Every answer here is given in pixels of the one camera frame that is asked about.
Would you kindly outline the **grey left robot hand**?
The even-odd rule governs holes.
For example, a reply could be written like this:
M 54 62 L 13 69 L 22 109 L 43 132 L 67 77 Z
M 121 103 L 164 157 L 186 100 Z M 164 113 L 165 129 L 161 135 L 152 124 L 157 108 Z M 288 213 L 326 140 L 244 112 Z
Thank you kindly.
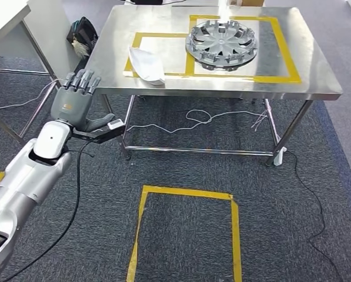
M 115 118 L 112 113 L 94 120 L 87 118 L 94 94 L 101 80 L 101 77 L 94 76 L 94 73 L 93 70 L 85 69 L 69 73 L 56 94 L 51 106 L 51 117 L 68 123 L 80 132 L 93 132 L 112 121 Z

